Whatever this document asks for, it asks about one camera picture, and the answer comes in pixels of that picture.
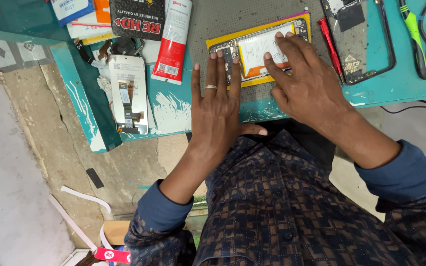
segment teal workbench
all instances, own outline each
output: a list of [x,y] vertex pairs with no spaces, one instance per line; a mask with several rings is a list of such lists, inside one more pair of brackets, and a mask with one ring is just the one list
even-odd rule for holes
[[[419,0],[408,0],[407,3],[411,10],[418,11],[424,4]],[[343,87],[346,100],[356,108],[426,99],[426,81],[416,75],[409,35],[397,1],[387,1],[386,10],[397,66],[380,76]],[[373,38],[372,34],[368,32],[368,40]],[[58,27],[50,4],[39,0],[0,0],[0,40],[50,46],[93,152],[112,150],[122,142],[185,133],[191,129],[192,61],[188,52],[181,86],[151,80],[153,66],[146,67],[148,96],[156,128],[148,135],[133,135],[116,131],[106,96],[96,81],[98,70],[80,58],[66,28]],[[313,41],[323,40],[321,36],[315,36]],[[379,48],[370,43],[367,52],[368,60],[372,60],[373,53],[378,53]],[[244,103],[240,108],[243,123],[285,117],[274,99]]]

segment barcode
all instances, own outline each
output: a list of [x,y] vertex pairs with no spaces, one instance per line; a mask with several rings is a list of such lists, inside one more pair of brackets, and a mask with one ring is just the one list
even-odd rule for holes
[[171,75],[177,75],[178,74],[178,68],[177,67],[171,67],[165,64],[159,64],[159,70],[164,71],[167,74]]

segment shirt sleeve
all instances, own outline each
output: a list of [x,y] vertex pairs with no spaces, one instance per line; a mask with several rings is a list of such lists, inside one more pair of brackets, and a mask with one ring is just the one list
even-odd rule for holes
[[192,265],[196,248],[192,233],[183,230],[193,205],[170,201],[157,180],[138,202],[124,243],[131,251],[131,265]]
[[363,169],[355,164],[369,191],[392,202],[406,202],[426,195],[426,156],[404,140],[400,154],[390,163]]
[[418,264],[426,265],[426,156],[406,141],[399,143],[402,150],[389,164],[356,169],[379,196],[376,210],[386,213],[384,226],[416,255]]

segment man's left hand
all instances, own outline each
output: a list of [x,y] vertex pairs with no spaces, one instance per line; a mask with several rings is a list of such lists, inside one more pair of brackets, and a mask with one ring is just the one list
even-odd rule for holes
[[218,87],[200,92],[200,65],[192,71],[192,140],[190,147],[199,156],[204,155],[220,163],[237,137],[243,134],[267,135],[267,130],[255,124],[239,122],[241,96],[241,70],[238,58],[233,59],[231,86],[228,95],[224,55],[221,51],[210,54],[206,71],[206,84]]

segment black packaging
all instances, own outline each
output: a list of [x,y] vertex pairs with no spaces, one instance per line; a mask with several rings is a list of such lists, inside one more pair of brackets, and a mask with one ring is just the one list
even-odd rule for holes
[[113,35],[160,41],[165,0],[110,0]]

